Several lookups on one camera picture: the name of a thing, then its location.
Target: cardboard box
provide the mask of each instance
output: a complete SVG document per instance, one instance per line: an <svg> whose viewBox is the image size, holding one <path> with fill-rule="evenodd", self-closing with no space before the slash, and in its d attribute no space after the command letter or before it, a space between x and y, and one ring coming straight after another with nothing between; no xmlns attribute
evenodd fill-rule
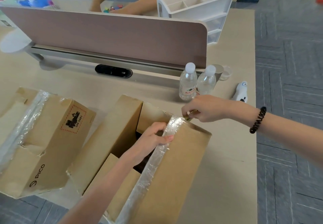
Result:
<svg viewBox="0 0 323 224"><path fill-rule="evenodd" d="M95 115L73 99L19 88L0 114L0 192L21 198L63 187Z"/></svg>
<svg viewBox="0 0 323 224"><path fill-rule="evenodd" d="M117 158L135 143L136 132L143 133L156 121L169 122L171 116L149 103L122 95L68 169L79 193L93 187L113 167ZM163 155L148 191L139 194L135 206L127 211L127 203L132 198L128 197L132 196L130 192L134 191L134 183L125 186L128 181L125 180L105 216L118 223L123 215L117 216L122 211L130 217L128 223L176 223L211 136L204 129L183 122L169 144L169 150ZM125 198L128 200L121 210Z"/></svg>

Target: white container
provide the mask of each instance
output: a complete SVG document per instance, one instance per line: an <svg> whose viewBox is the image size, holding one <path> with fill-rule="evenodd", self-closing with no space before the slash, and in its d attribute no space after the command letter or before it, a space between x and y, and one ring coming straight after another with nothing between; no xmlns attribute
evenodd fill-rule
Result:
<svg viewBox="0 0 323 224"><path fill-rule="evenodd" d="M209 65L205 68L205 72L203 72L197 79L196 95L208 95L211 93L216 85L215 73L215 66Z"/></svg>
<svg viewBox="0 0 323 224"><path fill-rule="evenodd" d="M195 64L192 62L187 63L180 77L179 95L182 100L189 101L195 97L196 82Z"/></svg>
<svg viewBox="0 0 323 224"><path fill-rule="evenodd" d="M208 29L207 43L217 43L232 0L157 0L158 16L200 20Z"/></svg>

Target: round plastic container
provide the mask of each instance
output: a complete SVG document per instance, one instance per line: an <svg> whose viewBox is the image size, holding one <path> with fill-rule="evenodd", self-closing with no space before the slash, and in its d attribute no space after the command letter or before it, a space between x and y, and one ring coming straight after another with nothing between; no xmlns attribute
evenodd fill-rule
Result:
<svg viewBox="0 0 323 224"><path fill-rule="evenodd" d="M221 81L228 80L231 75L232 75L232 69L228 66L223 66L223 73L221 74L221 77L219 80Z"/></svg>

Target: black baseboard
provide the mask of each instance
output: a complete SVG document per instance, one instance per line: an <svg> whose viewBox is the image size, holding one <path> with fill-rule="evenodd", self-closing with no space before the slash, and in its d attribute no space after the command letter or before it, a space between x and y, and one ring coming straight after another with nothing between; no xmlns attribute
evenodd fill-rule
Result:
<svg viewBox="0 0 323 224"><path fill-rule="evenodd" d="M241 3L258 3L259 0L237 0L237 2L241 2Z"/></svg>

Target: floor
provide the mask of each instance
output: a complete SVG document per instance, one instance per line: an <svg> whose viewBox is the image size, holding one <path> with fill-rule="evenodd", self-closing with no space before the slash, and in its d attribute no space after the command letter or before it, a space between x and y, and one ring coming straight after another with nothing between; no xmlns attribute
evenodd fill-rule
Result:
<svg viewBox="0 0 323 224"><path fill-rule="evenodd" d="M256 10L257 107L323 129L323 6L314 1L232 7ZM257 158L258 223L322 223L323 171L260 134ZM35 196L0 195L0 206L0 224L54 224L67 211Z"/></svg>

